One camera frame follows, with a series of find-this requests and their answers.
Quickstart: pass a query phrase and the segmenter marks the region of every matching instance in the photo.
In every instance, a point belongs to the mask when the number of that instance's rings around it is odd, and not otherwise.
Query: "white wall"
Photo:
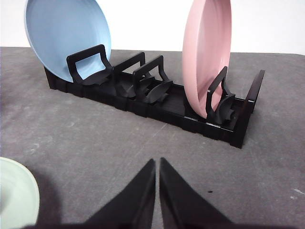
[[[26,0],[1,1],[1,46],[28,47]],[[97,0],[113,49],[181,51],[192,0]],[[233,52],[305,55],[305,0],[231,0]]]

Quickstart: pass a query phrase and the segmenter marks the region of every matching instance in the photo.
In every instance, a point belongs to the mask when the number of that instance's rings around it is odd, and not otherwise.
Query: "dish rack handle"
[[[84,60],[88,57],[94,56],[96,54],[100,54],[101,61],[105,65],[107,69],[112,69],[111,64],[107,60],[105,46],[103,44],[99,44],[97,46],[88,48],[86,50],[77,52],[67,57],[67,64],[69,68],[70,75],[75,83],[82,84],[83,79],[79,75],[76,67],[76,62]]]

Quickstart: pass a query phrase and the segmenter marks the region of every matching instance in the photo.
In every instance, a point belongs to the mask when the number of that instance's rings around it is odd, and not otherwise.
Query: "plate rim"
[[[35,189],[35,194],[37,195],[38,197],[38,200],[36,202],[36,206],[35,206],[35,210],[34,210],[34,214],[35,214],[35,223],[37,222],[38,220],[38,214],[39,214],[39,209],[40,209],[40,193],[39,193],[39,187],[38,187],[38,184],[37,184],[37,181],[34,177],[34,175],[21,163],[13,160],[13,159],[10,159],[10,158],[7,158],[7,157],[2,157],[0,156],[0,168],[2,167],[2,161],[5,161],[5,162],[8,162],[9,164],[12,164],[18,168],[21,168],[30,178],[32,184],[33,184],[33,187]]]

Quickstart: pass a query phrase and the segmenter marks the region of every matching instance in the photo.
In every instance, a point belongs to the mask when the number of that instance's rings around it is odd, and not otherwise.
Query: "plate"
[[[28,0],[25,29],[34,52],[53,74],[73,82],[66,58],[103,44],[107,58],[111,37],[107,20],[95,0]],[[82,77],[104,70],[99,55],[77,62]]]
[[[183,83],[192,109],[207,118],[207,91],[219,72],[229,65],[232,36],[230,0],[194,0],[183,42]],[[216,110],[221,85],[212,98]]]
[[[32,173],[22,164],[0,157],[1,229],[36,224],[39,190]]]

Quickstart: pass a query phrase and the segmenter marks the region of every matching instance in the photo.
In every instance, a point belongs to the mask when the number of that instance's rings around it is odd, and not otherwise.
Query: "blue plate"
[[[28,0],[25,28],[37,57],[63,80],[73,82],[66,62],[71,54],[103,44],[110,58],[109,27],[95,0]],[[82,79],[105,69],[99,54],[76,66]]]

